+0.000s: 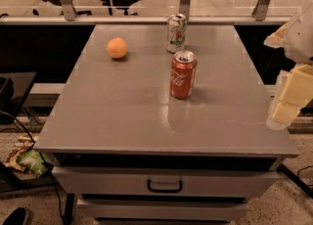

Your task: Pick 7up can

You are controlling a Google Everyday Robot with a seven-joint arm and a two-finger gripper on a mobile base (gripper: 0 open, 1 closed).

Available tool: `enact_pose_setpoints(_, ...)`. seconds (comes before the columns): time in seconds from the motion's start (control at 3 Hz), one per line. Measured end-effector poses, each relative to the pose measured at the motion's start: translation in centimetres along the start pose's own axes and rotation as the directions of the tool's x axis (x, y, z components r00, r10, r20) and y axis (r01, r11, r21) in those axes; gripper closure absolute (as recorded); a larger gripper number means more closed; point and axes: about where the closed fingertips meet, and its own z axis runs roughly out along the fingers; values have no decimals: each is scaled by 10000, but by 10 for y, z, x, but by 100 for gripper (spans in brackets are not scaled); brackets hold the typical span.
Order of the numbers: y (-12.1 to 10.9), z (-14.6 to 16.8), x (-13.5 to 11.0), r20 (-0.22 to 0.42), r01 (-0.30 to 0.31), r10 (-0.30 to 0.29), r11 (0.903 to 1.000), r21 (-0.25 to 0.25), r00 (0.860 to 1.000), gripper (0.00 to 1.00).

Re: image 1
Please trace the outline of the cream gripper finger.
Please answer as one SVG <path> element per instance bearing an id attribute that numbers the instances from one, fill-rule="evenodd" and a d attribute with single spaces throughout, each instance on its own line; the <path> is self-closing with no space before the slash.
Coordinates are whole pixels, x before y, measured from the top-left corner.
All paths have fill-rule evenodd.
<path id="1" fill-rule="evenodd" d="M 270 34 L 264 40 L 264 45 L 270 48 L 283 48 L 285 46 L 285 34 L 288 24 L 284 23 L 275 32 Z"/>
<path id="2" fill-rule="evenodd" d="M 266 125 L 280 131 L 290 126 L 300 111 L 313 100 L 313 67 L 298 64 L 291 71 L 281 70 L 274 89 Z"/>

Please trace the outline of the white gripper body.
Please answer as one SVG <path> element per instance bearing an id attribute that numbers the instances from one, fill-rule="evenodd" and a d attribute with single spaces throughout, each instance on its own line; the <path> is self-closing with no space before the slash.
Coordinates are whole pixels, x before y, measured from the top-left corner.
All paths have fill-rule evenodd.
<path id="1" fill-rule="evenodd" d="M 288 22 L 285 55 L 297 64 L 313 64 L 313 4 L 305 3 Z"/>

